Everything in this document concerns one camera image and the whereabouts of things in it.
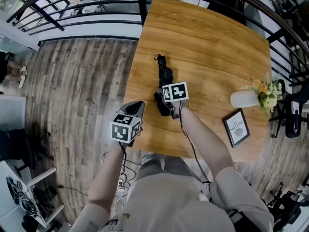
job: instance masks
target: black cable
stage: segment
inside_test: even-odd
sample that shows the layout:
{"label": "black cable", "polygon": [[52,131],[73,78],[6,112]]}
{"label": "black cable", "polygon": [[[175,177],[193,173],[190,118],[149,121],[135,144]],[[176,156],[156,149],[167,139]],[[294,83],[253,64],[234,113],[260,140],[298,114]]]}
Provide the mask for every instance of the black cable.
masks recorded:
{"label": "black cable", "polygon": [[[105,153],[103,154],[103,156],[102,156],[103,162],[104,162],[104,156],[105,156],[106,154],[108,154],[108,152],[105,152]],[[135,165],[138,165],[138,166],[141,166],[141,164],[135,163],[135,162],[133,162],[133,161],[131,161],[131,160],[125,160],[125,161],[126,161],[126,162],[127,162],[127,161],[128,161],[128,162],[131,162],[131,163],[133,163],[133,164],[135,164]],[[128,181],[127,181],[127,175],[126,175],[125,168],[128,168],[129,170],[131,170],[131,171],[134,173],[134,177],[131,178],[131,179],[128,180]],[[122,168],[122,172],[121,172],[120,175],[124,175],[124,176],[126,177],[126,179],[125,179],[125,181],[124,181],[124,184],[125,184],[125,183],[128,183],[129,186],[131,186],[131,184],[130,184],[129,182],[130,182],[131,180],[135,179],[135,177],[136,177],[137,174],[136,174],[136,172],[135,172],[133,169],[131,169],[131,168],[125,166],[125,163],[124,163],[123,168]]]}
{"label": "black cable", "polygon": [[135,172],[133,169],[131,169],[131,168],[127,167],[127,166],[126,166],[126,168],[128,168],[129,170],[131,170],[131,171],[134,173],[134,177],[131,178],[131,179],[129,179],[129,180],[127,181],[127,183],[129,184],[129,186],[131,186],[129,182],[130,182],[131,180],[135,179],[135,177],[136,177],[137,174],[136,174],[136,172]]}
{"label": "black cable", "polygon": [[84,195],[84,196],[88,196],[87,194],[83,194],[81,191],[79,191],[79,190],[77,190],[77,189],[75,189],[75,188],[66,188],[66,187],[64,187],[63,185],[59,185],[59,186],[57,186],[57,188],[59,188],[59,189],[71,189],[71,190],[74,190],[74,191],[79,192],[80,194],[82,194],[82,195]]}
{"label": "black cable", "polygon": [[123,169],[123,171],[122,171],[122,174],[124,174],[124,173],[125,173],[125,167],[126,167],[126,150],[125,150],[125,148],[122,146],[121,142],[119,142],[119,145],[120,145],[120,147],[121,147],[121,149],[122,149],[122,151],[123,151],[123,153],[124,153],[124,155],[125,155],[124,169]]}
{"label": "black cable", "polygon": [[192,149],[193,149],[193,153],[194,153],[195,160],[197,161],[197,164],[198,164],[198,166],[199,166],[201,172],[203,173],[203,175],[204,175],[205,178],[206,178],[206,181],[204,181],[203,183],[208,183],[208,188],[209,188],[209,192],[210,192],[210,184],[211,184],[211,182],[209,181],[209,179],[207,178],[207,175],[204,173],[204,171],[203,171],[201,165],[199,164],[199,161],[198,161],[198,159],[197,159],[197,154],[196,154],[196,152],[195,152],[195,149],[194,149],[193,144],[192,144],[191,141],[190,141],[190,138],[189,138],[188,134],[183,130],[183,121],[182,121],[182,114],[181,114],[181,109],[182,109],[182,107],[183,107],[183,102],[180,101],[180,105],[179,105],[180,127],[181,127],[181,129],[182,129],[184,135],[186,136],[186,138],[189,140],[189,143],[190,143],[190,145],[191,145],[191,147],[192,147]]}
{"label": "black cable", "polygon": [[115,196],[115,198],[123,198],[125,196],[127,196],[127,193],[125,195],[123,195],[123,196]]}
{"label": "black cable", "polygon": [[135,165],[141,166],[141,164],[135,163],[135,162],[133,162],[133,161],[131,161],[131,160],[126,160],[126,161],[131,162],[131,163],[133,163],[133,164],[135,164]]}

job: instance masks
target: person's arm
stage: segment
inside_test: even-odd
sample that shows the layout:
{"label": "person's arm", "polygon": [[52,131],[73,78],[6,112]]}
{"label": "person's arm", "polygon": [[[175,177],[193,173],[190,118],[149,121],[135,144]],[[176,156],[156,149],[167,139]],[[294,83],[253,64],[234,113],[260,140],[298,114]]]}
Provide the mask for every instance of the person's arm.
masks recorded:
{"label": "person's arm", "polygon": [[[176,101],[172,104],[175,107],[175,111],[179,113],[180,102]],[[182,107],[181,115],[184,130],[209,166],[213,179],[216,178],[216,175],[222,169],[234,166],[231,154],[220,137],[186,106]]]}
{"label": "person's arm", "polygon": [[97,176],[90,184],[88,202],[103,207],[108,213],[111,211],[112,202],[117,191],[121,165],[124,153],[119,142],[111,143],[110,151]]}

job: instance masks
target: wooden table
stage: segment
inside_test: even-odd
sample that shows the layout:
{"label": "wooden table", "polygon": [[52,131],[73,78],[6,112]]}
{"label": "wooden table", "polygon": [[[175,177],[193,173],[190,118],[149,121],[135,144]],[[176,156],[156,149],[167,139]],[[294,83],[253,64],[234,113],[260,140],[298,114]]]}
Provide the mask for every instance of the wooden table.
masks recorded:
{"label": "wooden table", "polygon": [[167,58],[174,83],[187,82],[190,108],[229,148],[234,161],[257,160],[268,118],[259,107],[244,108],[250,137],[232,148],[222,118],[235,110],[230,95],[254,79],[271,75],[268,41],[214,11],[175,0],[153,0],[134,56],[124,103],[146,103],[143,129],[134,148],[193,157],[179,119],[160,115],[153,94],[158,87],[155,55]]}

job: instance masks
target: gray shorts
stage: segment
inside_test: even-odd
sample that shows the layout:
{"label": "gray shorts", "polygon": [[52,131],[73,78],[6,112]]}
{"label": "gray shorts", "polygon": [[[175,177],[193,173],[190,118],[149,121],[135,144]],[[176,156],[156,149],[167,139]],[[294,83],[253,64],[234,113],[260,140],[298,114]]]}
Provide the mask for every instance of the gray shorts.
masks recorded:
{"label": "gray shorts", "polygon": [[[150,154],[148,159],[137,172],[136,180],[142,179],[154,174],[168,173],[182,176],[191,176],[202,182],[189,166],[180,157],[162,156],[159,154]],[[164,159],[164,169],[161,167],[161,159]]]}

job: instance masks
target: black and white pattern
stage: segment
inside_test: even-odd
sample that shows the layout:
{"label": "black and white pattern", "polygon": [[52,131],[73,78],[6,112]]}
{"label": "black and white pattern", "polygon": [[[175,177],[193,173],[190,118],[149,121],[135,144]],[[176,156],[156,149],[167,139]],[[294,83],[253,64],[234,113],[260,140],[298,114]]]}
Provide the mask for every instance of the black and white pattern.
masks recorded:
{"label": "black and white pattern", "polygon": [[114,119],[114,122],[129,125],[131,123],[132,119],[133,119],[133,117],[131,117],[131,116],[118,114],[117,117]]}
{"label": "black and white pattern", "polygon": [[129,137],[129,128],[112,124],[112,138],[127,141]]}
{"label": "black and white pattern", "polygon": [[131,140],[133,140],[133,138],[135,138],[140,131],[140,122],[138,122],[136,125],[134,125],[132,127],[132,133],[131,133]]}
{"label": "black and white pattern", "polygon": [[164,94],[164,99],[166,101],[170,101],[171,100],[170,93],[169,93],[169,87],[164,87],[163,88],[163,94]]}
{"label": "black and white pattern", "polygon": [[186,98],[185,84],[174,85],[172,88],[173,99]]}

